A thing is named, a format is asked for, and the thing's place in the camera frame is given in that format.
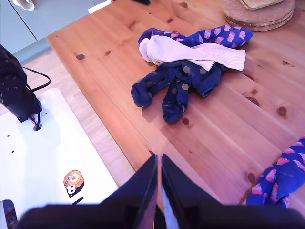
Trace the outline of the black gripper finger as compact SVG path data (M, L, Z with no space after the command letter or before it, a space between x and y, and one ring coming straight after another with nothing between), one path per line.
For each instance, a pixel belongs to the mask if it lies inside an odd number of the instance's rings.
M222 206L166 155L162 156L162 195L168 229L218 229Z
M158 193L158 160L153 154L102 202L103 229L152 229Z

